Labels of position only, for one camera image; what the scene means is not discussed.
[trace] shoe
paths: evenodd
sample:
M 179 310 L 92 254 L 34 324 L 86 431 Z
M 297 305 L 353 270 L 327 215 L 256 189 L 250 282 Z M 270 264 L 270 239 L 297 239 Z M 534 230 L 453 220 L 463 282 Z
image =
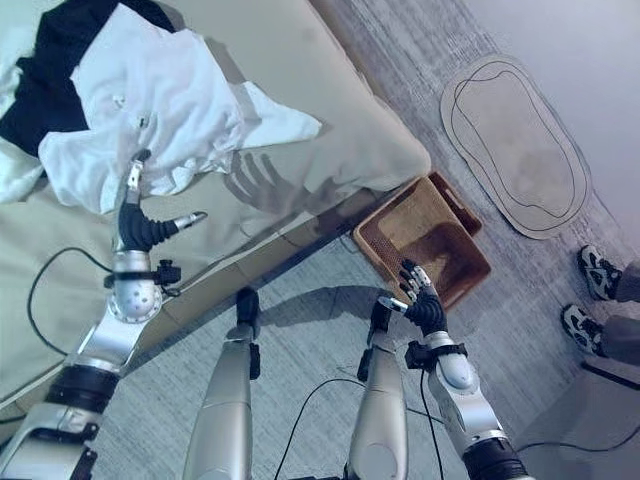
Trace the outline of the shoe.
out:
M 577 305 L 562 309 L 562 328 L 587 353 L 606 357 L 602 351 L 603 327 Z
M 578 252 L 578 268 L 584 275 L 589 293 L 596 300 L 616 298 L 622 271 L 607 260 L 593 245 L 585 245 Z

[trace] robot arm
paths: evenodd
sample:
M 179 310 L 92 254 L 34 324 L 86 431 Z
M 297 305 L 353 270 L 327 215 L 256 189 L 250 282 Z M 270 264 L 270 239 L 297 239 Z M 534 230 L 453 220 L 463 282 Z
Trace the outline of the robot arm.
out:
M 415 263 L 405 260 L 404 287 L 414 303 L 382 297 L 379 302 L 404 314 L 422 330 L 422 343 L 411 342 L 407 366 L 429 372 L 429 389 L 436 399 L 451 441 L 471 480 L 532 479 L 511 447 L 493 408 L 482 394 L 480 380 L 463 344 L 450 337 L 447 319 L 431 280 Z
M 149 252 L 206 217 L 196 212 L 154 222 L 142 213 L 140 176 L 150 155 L 148 150 L 136 154 L 121 184 L 103 316 L 67 356 L 44 403 L 29 411 L 4 448 L 0 478 L 91 478 L 97 455 L 85 442 L 96 437 L 144 328 L 160 311 L 164 286 L 180 280 L 180 269 L 169 260 L 153 271 Z

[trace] carpet floor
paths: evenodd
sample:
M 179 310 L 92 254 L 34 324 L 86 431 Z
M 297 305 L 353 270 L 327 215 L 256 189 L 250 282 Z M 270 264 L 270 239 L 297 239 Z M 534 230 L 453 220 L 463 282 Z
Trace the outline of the carpet floor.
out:
M 559 398 L 578 371 L 581 355 L 561 331 L 561 307 L 581 303 L 603 320 L 613 311 L 633 309 L 590 300 L 573 253 L 584 243 L 595 243 L 622 265 L 633 258 L 633 250 L 595 195 L 560 236 L 536 241 L 519 235 L 456 153 L 440 120 L 441 92 L 458 69 L 496 51 L 459 0 L 326 4 L 347 51 L 377 80 L 391 107 L 431 153 L 435 168 L 484 223 L 476 241 L 493 272 L 455 307 L 449 325 L 452 336 L 467 345 L 486 396 L 515 436 Z M 306 395 L 323 380 L 355 373 L 366 320 L 382 283 L 351 240 L 341 237 L 254 286 L 264 328 L 259 339 L 262 376 L 252 384 L 253 472 L 262 480 L 273 478 Z M 230 299 L 150 353 L 121 382 L 95 442 L 95 478 L 180 476 L 191 428 L 234 319 Z M 399 346 L 415 335 L 397 317 L 392 329 Z M 420 409 L 418 375 L 405 373 L 407 403 Z M 342 383 L 318 392 L 280 478 L 340 473 L 360 396 L 359 387 Z M 428 423 L 411 413 L 408 420 L 409 478 L 437 478 Z M 446 434 L 436 429 L 446 478 L 467 478 Z

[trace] pant leg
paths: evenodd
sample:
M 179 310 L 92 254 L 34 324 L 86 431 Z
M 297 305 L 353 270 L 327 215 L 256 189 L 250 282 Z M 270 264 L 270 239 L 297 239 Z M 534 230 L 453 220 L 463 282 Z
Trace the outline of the pant leg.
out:
M 640 302 L 640 260 L 631 262 L 620 277 L 616 289 L 618 302 Z
M 602 350 L 607 357 L 640 365 L 640 320 L 613 315 L 604 325 Z

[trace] wire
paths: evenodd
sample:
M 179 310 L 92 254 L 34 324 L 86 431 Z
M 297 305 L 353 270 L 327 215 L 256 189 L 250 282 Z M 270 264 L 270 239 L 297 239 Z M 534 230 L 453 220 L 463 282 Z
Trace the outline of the wire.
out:
M 427 399 L 424 398 L 424 370 L 420 374 L 420 396 L 422 397 L 422 404 L 429 417 L 429 426 L 431 427 L 431 437 L 433 438 L 433 445 L 436 447 L 436 457 L 438 457 L 438 468 L 440 469 L 440 480 L 444 480 L 444 472 L 442 470 L 442 458 L 440 457 L 440 448 L 438 447 L 438 440 L 436 440 L 436 430 L 433 428 L 433 420 L 431 419 L 431 413 L 429 413 L 429 407 L 427 406 Z
M 316 388 L 314 388 L 311 393 L 309 393 L 309 395 L 307 395 L 307 398 L 305 399 L 305 401 L 302 404 L 302 407 L 300 408 L 300 411 L 298 412 L 298 417 L 296 418 L 296 421 L 293 424 L 293 428 L 291 428 L 291 433 L 289 434 L 289 440 L 287 441 L 287 446 L 284 449 L 284 453 L 282 454 L 282 459 L 280 460 L 280 465 L 278 465 L 278 470 L 276 470 L 276 474 L 273 477 L 274 480 L 277 480 L 278 475 L 280 475 L 280 471 L 282 470 L 282 467 L 284 466 L 284 462 L 287 458 L 287 454 L 289 453 L 289 449 L 291 448 L 291 442 L 293 441 L 293 436 L 296 433 L 296 428 L 298 427 L 298 423 L 300 423 L 300 418 L 302 418 L 302 413 L 304 412 L 305 407 L 307 406 L 307 403 L 309 403 L 309 400 L 311 400 L 311 397 L 313 397 L 313 394 L 316 393 L 318 390 L 320 390 L 322 387 L 324 387 L 325 385 L 328 385 L 330 383 L 333 382 L 346 382 L 346 383 L 352 383 L 354 385 L 358 385 L 359 387 L 365 388 L 365 385 L 360 383 L 360 382 L 356 382 L 355 380 L 351 380 L 349 378 L 332 378 L 330 380 L 325 380 L 324 382 L 322 382 L 320 385 L 318 385 Z M 444 425 L 444 422 L 442 420 L 440 420 L 439 418 L 435 418 L 435 417 L 431 417 L 431 415 L 429 415 L 429 413 L 423 413 L 420 412 L 416 409 L 413 408 L 407 408 L 408 412 L 411 413 L 416 413 L 420 416 L 423 417 L 429 417 L 429 422 L 431 422 L 432 420 L 435 422 L 438 422 L 442 425 Z
M 32 303 L 33 303 L 33 295 L 35 293 L 36 287 L 38 286 L 38 282 L 40 281 L 40 278 L 42 277 L 42 275 L 44 275 L 44 272 L 46 272 L 47 268 L 49 268 L 51 266 L 51 264 L 56 260 L 56 258 L 58 258 L 60 255 L 62 255 L 63 253 L 66 253 L 66 252 L 78 252 L 78 253 L 81 253 L 91 263 L 93 263 L 97 267 L 101 268 L 105 272 L 112 273 L 112 270 L 109 267 L 106 267 L 105 265 L 100 263 L 90 253 L 88 253 L 87 251 L 83 250 L 82 248 L 79 248 L 79 247 L 67 247 L 67 248 L 63 248 L 59 252 L 55 253 L 49 260 L 47 260 L 46 263 L 42 266 L 42 268 L 38 272 L 38 274 L 36 275 L 35 279 L 33 280 L 33 283 L 31 284 L 31 288 L 29 289 L 29 296 L 27 297 L 27 318 L 29 319 L 29 324 L 31 325 L 31 328 L 33 329 L 33 332 L 37 335 L 37 337 L 40 339 L 40 341 L 42 341 L 42 343 L 44 343 L 47 347 L 49 347 L 54 352 L 57 352 L 60 355 L 64 355 L 64 356 L 68 355 L 67 352 L 65 352 L 61 348 L 56 347 L 53 343 L 51 343 L 49 340 L 47 340 L 47 338 L 42 334 L 42 332 L 40 332 L 40 329 L 38 328 L 38 325 L 36 325 L 36 321 L 33 318 Z
M 0 425 L 6 425 L 8 423 L 20 422 L 21 420 L 24 420 L 25 418 L 27 418 L 26 415 L 18 415 L 17 417 L 3 418 L 2 420 L 0 420 Z
M 529 448 L 542 447 L 542 446 L 574 448 L 576 450 L 580 450 L 581 452 L 588 452 L 588 453 L 610 452 L 612 450 L 615 450 L 615 449 L 620 448 L 621 446 L 623 446 L 625 443 L 627 443 L 629 440 L 631 440 L 633 437 L 635 437 L 638 434 L 638 432 L 640 432 L 640 425 L 638 425 L 623 440 L 621 440 L 620 442 L 616 443 L 615 445 L 612 445 L 612 446 L 606 447 L 606 448 L 587 448 L 587 447 L 581 447 L 580 445 L 574 445 L 573 443 L 565 443 L 565 442 L 535 442 L 535 443 L 527 443 L 526 445 L 523 445 L 522 447 L 518 448 L 516 450 L 516 452 L 520 453 L 520 452 L 524 452 L 525 450 L 527 450 Z

